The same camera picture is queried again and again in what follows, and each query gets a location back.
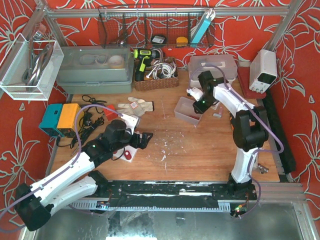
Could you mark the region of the red spring front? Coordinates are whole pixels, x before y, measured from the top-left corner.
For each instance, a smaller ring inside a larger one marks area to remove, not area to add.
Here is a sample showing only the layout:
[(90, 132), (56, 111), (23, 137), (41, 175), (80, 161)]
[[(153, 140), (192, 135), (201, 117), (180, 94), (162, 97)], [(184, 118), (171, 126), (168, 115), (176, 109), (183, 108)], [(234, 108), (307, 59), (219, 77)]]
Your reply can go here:
[(132, 159), (132, 155), (128, 150), (124, 152), (124, 156), (125, 156), (125, 159), (128, 161)]

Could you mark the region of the beige work glove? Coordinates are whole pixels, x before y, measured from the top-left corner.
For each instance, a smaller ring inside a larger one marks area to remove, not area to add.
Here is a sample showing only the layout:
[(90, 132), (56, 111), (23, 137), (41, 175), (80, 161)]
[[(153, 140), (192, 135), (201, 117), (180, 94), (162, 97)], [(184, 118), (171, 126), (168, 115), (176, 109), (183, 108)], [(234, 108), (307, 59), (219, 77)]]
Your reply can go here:
[(130, 116), (141, 117), (146, 112), (153, 112), (155, 110), (153, 101), (145, 101), (144, 99), (128, 97), (129, 103), (119, 103), (117, 105), (117, 112)]

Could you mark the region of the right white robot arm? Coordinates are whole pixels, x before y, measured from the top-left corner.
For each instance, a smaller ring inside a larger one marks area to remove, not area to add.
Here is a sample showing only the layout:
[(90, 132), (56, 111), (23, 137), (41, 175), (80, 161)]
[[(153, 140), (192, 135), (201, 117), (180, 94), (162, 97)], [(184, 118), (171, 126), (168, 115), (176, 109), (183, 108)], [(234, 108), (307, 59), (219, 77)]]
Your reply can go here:
[(195, 99), (192, 104), (194, 112), (204, 114), (214, 103), (220, 102), (231, 114), (232, 137), (237, 153), (228, 177), (227, 191), (230, 196), (238, 197), (251, 189), (258, 150), (269, 138), (267, 111), (246, 101), (224, 78), (214, 78), (209, 70), (201, 72), (198, 81), (201, 90), (192, 88), (187, 91)]

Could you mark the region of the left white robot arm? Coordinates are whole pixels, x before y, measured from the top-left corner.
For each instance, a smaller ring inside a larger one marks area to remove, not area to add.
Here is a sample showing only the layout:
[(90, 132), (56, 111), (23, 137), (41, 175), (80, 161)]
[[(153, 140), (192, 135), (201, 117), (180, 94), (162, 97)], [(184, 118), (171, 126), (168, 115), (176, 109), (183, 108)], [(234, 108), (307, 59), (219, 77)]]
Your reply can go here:
[(82, 150), (52, 174), (32, 185), (21, 184), (15, 192), (14, 209), (29, 231), (45, 225), (60, 209), (86, 196), (104, 194), (108, 181), (96, 168), (113, 159), (127, 146), (145, 149), (153, 133), (136, 133), (122, 120), (113, 120), (101, 137), (88, 141)]

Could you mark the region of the translucent plastic spring box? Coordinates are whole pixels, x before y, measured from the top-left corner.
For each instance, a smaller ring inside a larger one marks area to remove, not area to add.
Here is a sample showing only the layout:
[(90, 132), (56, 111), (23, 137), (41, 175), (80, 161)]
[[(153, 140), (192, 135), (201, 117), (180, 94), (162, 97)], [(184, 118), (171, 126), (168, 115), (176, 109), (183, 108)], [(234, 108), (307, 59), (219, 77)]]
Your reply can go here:
[(178, 100), (175, 108), (174, 108), (174, 116), (177, 119), (183, 120), (189, 124), (192, 124), (194, 126), (197, 126), (200, 122), (200, 120), (194, 119), (189, 117), (190, 115), (192, 116), (197, 116), (197, 117), (202, 117), (201, 114), (197, 114), (194, 111), (193, 108), (193, 103), (194, 101), (192, 99), (186, 98), (186, 97), (180, 97)]

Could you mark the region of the red cube adapter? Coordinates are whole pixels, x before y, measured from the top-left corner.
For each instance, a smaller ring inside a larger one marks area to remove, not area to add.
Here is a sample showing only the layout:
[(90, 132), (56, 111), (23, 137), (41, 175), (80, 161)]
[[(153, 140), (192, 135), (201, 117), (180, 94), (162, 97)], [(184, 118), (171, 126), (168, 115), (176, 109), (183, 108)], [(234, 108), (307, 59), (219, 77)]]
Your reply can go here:
[(118, 117), (118, 114), (115, 112), (116, 108), (114, 105), (110, 104), (107, 105), (106, 108), (103, 109), (104, 115), (106, 119), (111, 122), (112, 120), (116, 119)]

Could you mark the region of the white plastic storage case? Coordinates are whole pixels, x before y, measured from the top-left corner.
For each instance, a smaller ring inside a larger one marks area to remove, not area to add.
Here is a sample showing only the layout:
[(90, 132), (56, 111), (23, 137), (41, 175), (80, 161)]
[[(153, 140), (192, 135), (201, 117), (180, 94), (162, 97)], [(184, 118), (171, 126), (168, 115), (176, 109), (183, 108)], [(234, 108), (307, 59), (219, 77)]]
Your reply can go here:
[(216, 66), (223, 71), (226, 80), (230, 84), (232, 84), (238, 76), (238, 67), (231, 54), (195, 55), (190, 58), (188, 63), (190, 88), (201, 88), (198, 76), (204, 71), (210, 71), (215, 78), (223, 77), (220, 70), (213, 66)]

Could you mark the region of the red mat under supply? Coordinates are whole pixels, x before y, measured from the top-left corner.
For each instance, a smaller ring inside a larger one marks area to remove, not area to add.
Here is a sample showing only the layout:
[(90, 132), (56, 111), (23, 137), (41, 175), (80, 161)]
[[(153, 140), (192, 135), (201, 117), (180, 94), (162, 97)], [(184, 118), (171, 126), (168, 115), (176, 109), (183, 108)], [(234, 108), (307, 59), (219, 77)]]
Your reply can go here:
[(257, 93), (249, 89), (249, 82), (250, 82), (250, 68), (238, 66), (237, 67), (237, 76), (239, 80), (239, 84), (242, 89), (242, 93), (246, 99), (264, 99), (267, 94), (264, 93)]

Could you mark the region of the woven wicker basket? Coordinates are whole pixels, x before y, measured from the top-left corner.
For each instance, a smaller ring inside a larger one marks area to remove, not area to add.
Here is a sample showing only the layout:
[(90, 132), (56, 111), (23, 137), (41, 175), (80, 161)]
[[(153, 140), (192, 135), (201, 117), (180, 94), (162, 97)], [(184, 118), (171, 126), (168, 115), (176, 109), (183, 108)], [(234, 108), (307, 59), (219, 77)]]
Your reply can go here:
[[(170, 65), (175, 64), (177, 66), (175, 57), (166, 57), (164, 60)], [(146, 67), (145, 77), (147, 76), (147, 74), (149, 74), (153, 67), (153, 65)], [(170, 78), (153, 79), (153, 75), (151, 75), (149, 79), (145, 79), (143, 81), (136, 81), (135, 79), (133, 79), (132, 82), (137, 91), (175, 88), (179, 86), (178, 70), (176, 68), (173, 77)]]

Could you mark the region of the teal and yellow device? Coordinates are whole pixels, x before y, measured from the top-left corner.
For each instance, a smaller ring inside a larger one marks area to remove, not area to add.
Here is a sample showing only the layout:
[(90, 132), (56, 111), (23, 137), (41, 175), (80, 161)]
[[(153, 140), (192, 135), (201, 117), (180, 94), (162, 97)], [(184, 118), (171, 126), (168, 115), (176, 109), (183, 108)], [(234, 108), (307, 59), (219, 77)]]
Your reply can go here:
[(73, 138), (81, 129), (84, 112), (78, 103), (54, 103), (47, 106), (39, 129), (50, 137)]

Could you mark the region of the white bench power supply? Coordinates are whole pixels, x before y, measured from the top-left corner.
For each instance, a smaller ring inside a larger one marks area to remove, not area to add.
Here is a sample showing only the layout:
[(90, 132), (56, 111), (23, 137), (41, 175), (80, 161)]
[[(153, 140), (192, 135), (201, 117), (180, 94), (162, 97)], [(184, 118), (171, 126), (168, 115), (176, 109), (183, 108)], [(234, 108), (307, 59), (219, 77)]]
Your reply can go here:
[(249, 89), (263, 94), (277, 78), (276, 53), (261, 49), (250, 64)]

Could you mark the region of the grey green plastic toolbox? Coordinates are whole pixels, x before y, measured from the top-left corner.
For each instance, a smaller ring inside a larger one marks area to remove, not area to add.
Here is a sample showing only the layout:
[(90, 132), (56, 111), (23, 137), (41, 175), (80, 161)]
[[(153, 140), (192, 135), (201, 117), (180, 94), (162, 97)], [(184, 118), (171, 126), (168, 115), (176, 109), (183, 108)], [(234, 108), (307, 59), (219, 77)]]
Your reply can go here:
[(65, 46), (56, 83), (72, 95), (132, 91), (134, 58), (129, 48)]

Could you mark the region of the metal T bracket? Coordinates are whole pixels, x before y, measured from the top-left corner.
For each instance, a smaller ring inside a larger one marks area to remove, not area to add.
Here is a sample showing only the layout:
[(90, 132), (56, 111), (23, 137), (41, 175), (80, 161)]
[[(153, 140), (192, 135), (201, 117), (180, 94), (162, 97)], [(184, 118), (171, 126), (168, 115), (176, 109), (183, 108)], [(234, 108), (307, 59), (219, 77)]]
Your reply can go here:
[(218, 112), (215, 112), (215, 113), (213, 114), (213, 116), (216, 117), (216, 118), (221, 118), (222, 115), (223, 115), (223, 107), (220, 107), (219, 110), (218, 110)]

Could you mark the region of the yellow green cordless drill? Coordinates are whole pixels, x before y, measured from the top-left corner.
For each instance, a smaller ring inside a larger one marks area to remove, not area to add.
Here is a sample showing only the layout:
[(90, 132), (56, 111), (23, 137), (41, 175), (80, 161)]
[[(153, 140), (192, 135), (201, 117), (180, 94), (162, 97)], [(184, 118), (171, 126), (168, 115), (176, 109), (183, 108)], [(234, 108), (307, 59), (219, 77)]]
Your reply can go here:
[(154, 59), (159, 59), (161, 52), (158, 49), (146, 49), (136, 48), (133, 51), (133, 57), (138, 60), (138, 64), (135, 67), (135, 81), (141, 82), (144, 80), (145, 71), (147, 67), (151, 66), (151, 62)]

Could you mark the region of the aluminium frame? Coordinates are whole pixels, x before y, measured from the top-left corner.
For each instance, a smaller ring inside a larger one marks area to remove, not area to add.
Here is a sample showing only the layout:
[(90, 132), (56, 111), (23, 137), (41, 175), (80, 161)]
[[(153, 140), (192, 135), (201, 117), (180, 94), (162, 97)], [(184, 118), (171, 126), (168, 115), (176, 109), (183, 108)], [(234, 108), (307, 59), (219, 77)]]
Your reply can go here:
[(184, 65), (193, 55), (231, 54), (249, 62), (260, 49), (276, 48), (300, 6), (299, 0), (3, 0), (0, 58), (7, 57), (19, 33), (29, 33), (39, 22), (49, 25), (48, 37), (62, 46), (90, 46), (102, 43), (98, 21), (107, 12), (167, 16), (214, 9), (213, 43), (176, 50), (177, 60)]

